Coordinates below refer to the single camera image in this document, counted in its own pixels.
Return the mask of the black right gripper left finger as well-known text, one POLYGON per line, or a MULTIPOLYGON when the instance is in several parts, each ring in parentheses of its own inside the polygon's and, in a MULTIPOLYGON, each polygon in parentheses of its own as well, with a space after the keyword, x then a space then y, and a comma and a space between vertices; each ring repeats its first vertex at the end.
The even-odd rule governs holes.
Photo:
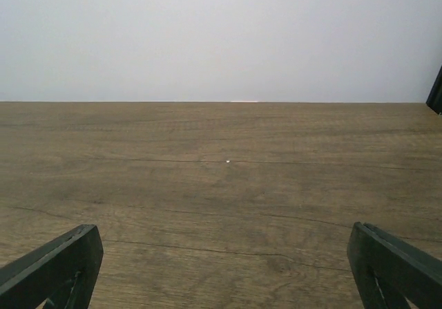
POLYGON ((75 227, 1 268, 1 307, 89 307, 103 255, 98 227, 75 227))

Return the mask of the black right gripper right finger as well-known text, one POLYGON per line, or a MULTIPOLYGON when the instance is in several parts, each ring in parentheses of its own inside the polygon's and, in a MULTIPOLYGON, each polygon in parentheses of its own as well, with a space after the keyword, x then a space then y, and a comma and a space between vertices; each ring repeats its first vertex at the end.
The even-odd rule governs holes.
POLYGON ((347 258, 365 308, 441 307, 441 261, 417 247, 357 222, 347 258))

